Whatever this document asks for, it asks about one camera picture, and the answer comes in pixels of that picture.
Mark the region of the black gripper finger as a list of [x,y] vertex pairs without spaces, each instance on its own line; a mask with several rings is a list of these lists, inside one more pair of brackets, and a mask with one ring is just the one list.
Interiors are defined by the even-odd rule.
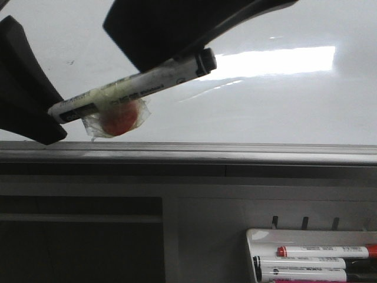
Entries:
[[1,21],[1,129],[49,145],[67,136],[48,109],[62,101],[43,72],[22,25]]
[[202,50],[229,29],[294,1],[114,1],[104,31],[139,72]]

